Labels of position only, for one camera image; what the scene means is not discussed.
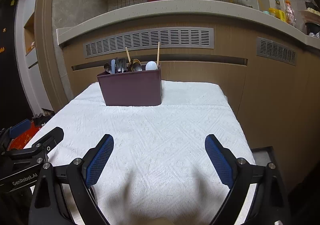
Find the clear snack jar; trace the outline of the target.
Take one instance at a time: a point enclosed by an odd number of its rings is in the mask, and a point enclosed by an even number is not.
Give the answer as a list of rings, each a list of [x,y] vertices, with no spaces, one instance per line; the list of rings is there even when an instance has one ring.
[[[285,15],[286,15],[286,22],[295,27],[296,26],[296,18],[295,12],[292,9],[291,2],[289,0],[285,0]]]

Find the wooden spoon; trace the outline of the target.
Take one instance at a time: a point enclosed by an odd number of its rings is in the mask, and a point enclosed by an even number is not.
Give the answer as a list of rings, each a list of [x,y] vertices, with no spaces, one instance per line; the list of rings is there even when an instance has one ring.
[[[138,60],[138,59],[133,59],[133,60],[131,61],[131,63],[132,63],[132,65],[134,65],[134,64],[141,65],[141,62],[140,62],[140,60]]]

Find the stainless steel spoon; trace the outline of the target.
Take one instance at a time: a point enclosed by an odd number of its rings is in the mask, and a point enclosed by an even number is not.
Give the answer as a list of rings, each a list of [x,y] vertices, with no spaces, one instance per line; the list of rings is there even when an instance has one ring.
[[[142,71],[142,65],[141,63],[135,62],[132,65],[132,71]]]

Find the wooden chopstick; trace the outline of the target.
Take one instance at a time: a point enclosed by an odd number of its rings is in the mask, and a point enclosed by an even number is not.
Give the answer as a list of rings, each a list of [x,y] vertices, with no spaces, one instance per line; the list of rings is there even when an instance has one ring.
[[[127,47],[125,47],[125,50],[126,50],[126,54],[127,54],[127,59],[129,61],[129,64],[131,64],[131,57],[130,57],[130,54],[129,54],[129,50]]]
[[[157,61],[156,61],[157,67],[159,66],[159,52],[160,52],[160,41],[158,42],[158,46],[157,46]]]

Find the yellow container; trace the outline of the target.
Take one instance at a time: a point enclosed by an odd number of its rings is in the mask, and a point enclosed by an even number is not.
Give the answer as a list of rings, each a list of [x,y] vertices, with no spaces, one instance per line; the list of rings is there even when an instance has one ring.
[[[270,15],[280,19],[283,22],[286,22],[286,15],[285,15],[284,11],[282,11],[280,9],[269,8],[268,12]]]

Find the glass pot lid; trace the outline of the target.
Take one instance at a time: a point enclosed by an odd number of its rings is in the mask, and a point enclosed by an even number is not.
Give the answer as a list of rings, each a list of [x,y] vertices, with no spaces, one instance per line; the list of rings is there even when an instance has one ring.
[[[265,6],[263,5],[261,0],[229,0],[229,2],[259,11],[265,10]]]

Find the black handled brown spoon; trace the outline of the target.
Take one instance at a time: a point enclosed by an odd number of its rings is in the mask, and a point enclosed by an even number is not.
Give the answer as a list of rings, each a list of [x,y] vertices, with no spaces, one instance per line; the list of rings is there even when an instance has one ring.
[[[132,65],[133,65],[133,60],[131,60],[127,66],[127,72],[131,72],[132,71]]]

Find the long grey ventilation grille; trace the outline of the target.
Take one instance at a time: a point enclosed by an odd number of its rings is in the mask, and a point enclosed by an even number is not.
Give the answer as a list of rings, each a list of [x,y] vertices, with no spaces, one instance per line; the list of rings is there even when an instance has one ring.
[[[83,44],[85,58],[125,52],[126,49],[214,48],[214,30],[205,27],[167,27],[129,31]]]

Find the purple plastic utensil caddy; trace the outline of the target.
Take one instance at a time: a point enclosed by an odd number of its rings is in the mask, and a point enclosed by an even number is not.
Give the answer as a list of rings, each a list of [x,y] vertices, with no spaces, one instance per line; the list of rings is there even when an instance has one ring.
[[[157,106],[162,103],[161,69],[97,75],[107,106]]]

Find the white textured table cloth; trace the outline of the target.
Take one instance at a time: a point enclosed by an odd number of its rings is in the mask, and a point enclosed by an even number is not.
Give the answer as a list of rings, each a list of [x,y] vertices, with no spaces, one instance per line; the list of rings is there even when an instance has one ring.
[[[109,107],[93,83],[31,141],[54,127],[64,132],[49,153],[54,166],[83,157],[105,134],[113,136],[113,152],[94,186],[111,224],[145,224],[158,217],[174,224],[209,224],[229,191],[206,153],[209,134],[236,157],[254,163],[227,98],[212,83],[164,81],[156,107]]]

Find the beige stone countertop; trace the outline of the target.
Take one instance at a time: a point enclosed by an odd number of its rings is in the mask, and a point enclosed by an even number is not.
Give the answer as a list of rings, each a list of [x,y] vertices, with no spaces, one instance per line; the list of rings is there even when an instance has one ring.
[[[308,36],[275,17],[242,5],[210,0],[161,0],[112,10],[77,26],[58,28],[56,30],[57,44],[61,46],[78,36],[112,24],[165,15],[204,15],[244,20],[280,31],[310,48],[319,50],[319,39]]]

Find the white plastic spoon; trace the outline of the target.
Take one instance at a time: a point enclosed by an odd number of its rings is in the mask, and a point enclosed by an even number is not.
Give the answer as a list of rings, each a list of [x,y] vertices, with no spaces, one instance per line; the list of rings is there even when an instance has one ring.
[[[146,65],[145,65],[145,70],[157,70],[158,69],[158,65],[156,62],[154,61],[149,61]]]

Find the blue-grey silicone spoon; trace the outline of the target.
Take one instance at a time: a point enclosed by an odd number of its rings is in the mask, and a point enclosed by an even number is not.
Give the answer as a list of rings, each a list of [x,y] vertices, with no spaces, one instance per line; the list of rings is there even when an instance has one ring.
[[[116,73],[116,60],[115,59],[111,60],[111,72],[112,72],[112,74]]]

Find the red box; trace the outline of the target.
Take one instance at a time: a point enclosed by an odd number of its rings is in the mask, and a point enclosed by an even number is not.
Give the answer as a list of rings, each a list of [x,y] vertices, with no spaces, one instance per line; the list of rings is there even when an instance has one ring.
[[[41,126],[36,127],[32,122],[30,128],[27,131],[25,131],[12,141],[12,143],[9,146],[9,150],[23,149],[40,129]]]

